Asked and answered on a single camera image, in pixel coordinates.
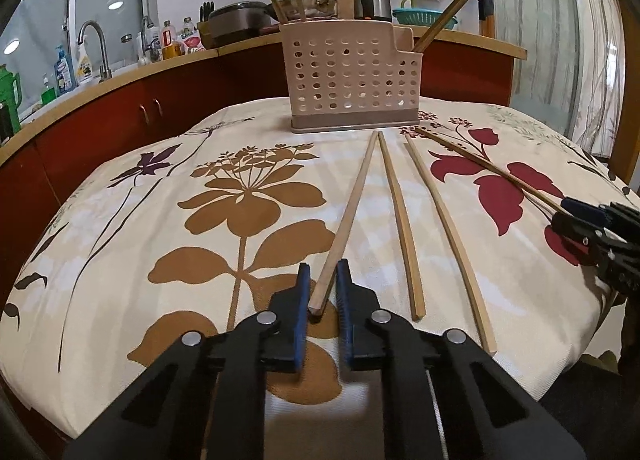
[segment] cream tablecloth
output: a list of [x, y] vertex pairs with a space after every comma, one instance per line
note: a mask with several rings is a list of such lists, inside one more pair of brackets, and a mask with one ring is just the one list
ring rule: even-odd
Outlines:
[[[421, 98], [421, 123], [552, 197], [638, 197], [526, 115]], [[369, 130], [295, 134], [288, 98], [226, 108], [100, 166], [60, 209], [0, 319], [0, 365], [20, 398], [77, 436], [181, 333], [223, 332], [266, 307], [306, 261], [317, 278]], [[586, 348], [608, 289], [549, 213], [504, 179], [412, 129], [385, 129], [414, 233], [427, 316], [478, 333], [431, 196], [404, 147], [439, 179], [495, 329], [495, 360], [535, 398]], [[345, 256], [354, 281], [410, 319], [380, 149]], [[266, 458], [383, 457], [380, 387], [338, 360], [335, 308], [308, 328], [301, 379], [269, 377]]]

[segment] turquoise plastic basket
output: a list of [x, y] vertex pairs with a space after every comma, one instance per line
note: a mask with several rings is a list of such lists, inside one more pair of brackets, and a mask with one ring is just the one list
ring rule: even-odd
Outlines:
[[[407, 26], [431, 27], [441, 14], [439, 11], [431, 11], [430, 9], [409, 7], [393, 10], [393, 15], [398, 19], [398, 22]], [[444, 28], [453, 29], [457, 23], [456, 17], [453, 17]]]

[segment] window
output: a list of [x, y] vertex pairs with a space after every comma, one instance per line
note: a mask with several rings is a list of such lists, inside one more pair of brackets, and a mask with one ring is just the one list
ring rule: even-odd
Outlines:
[[[78, 31], [86, 20], [96, 20], [106, 40], [112, 70], [123, 65], [121, 37], [140, 30], [146, 0], [22, 0], [0, 35], [0, 65], [20, 74], [22, 103], [18, 115], [24, 120], [40, 102], [43, 75], [54, 85], [53, 69], [62, 45], [76, 64]], [[100, 44], [92, 28], [87, 29], [86, 50], [99, 75]]]

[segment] cabinet handle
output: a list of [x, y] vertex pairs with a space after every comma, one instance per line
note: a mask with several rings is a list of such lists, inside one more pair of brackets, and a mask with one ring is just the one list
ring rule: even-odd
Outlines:
[[142, 105], [140, 105], [140, 110], [142, 110], [142, 113], [145, 114], [145, 123], [149, 124], [149, 116], [146, 113], [146, 108], [144, 108]]
[[156, 105], [158, 106], [158, 113], [160, 114], [160, 117], [163, 117], [164, 114], [162, 113], [162, 107], [160, 106], [160, 101], [154, 98], [154, 103], [156, 103]]

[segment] red leaf print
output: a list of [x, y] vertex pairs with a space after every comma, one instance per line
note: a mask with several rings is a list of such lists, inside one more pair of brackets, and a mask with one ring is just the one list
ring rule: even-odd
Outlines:
[[477, 128], [475, 130], [468, 130], [476, 141], [486, 146], [495, 146], [498, 144], [498, 134], [491, 128]]
[[458, 155], [439, 155], [437, 153], [429, 152], [438, 160], [431, 164], [431, 173], [440, 182], [444, 182], [444, 177], [447, 173], [455, 173], [456, 175], [475, 175], [484, 168], [473, 161], [469, 161], [466, 157], [460, 157]]
[[551, 179], [549, 179], [544, 173], [540, 173], [533, 169], [529, 164], [510, 163], [507, 164], [507, 169], [531, 187], [539, 189], [540, 191], [546, 191], [550, 195], [557, 196], [558, 198], [564, 198], [562, 191], [554, 185]]
[[498, 228], [498, 236], [509, 230], [509, 225], [520, 220], [524, 193], [500, 175], [485, 175], [474, 180], [480, 186], [478, 199], [487, 214], [494, 219]]
[[553, 252], [572, 265], [593, 265], [587, 247], [560, 236], [551, 225], [545, 227], [545, 240]]

